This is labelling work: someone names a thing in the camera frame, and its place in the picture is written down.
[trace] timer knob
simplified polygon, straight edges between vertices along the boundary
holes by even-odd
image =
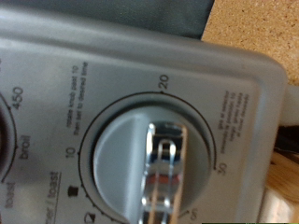
[[[209,152],[184,113],[163,105],[122,112],[99,134],[93,152],[98,193],[130,223],[176,223],[205,185]]]

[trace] knob handle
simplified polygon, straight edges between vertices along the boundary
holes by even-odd
[[[186,143],[184,125],[149,124],[139,224],[177,223]]]

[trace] cork surface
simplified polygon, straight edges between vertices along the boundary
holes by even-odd
[[[299,86],[299,0],[216,0],[202,39],[267,54]]]

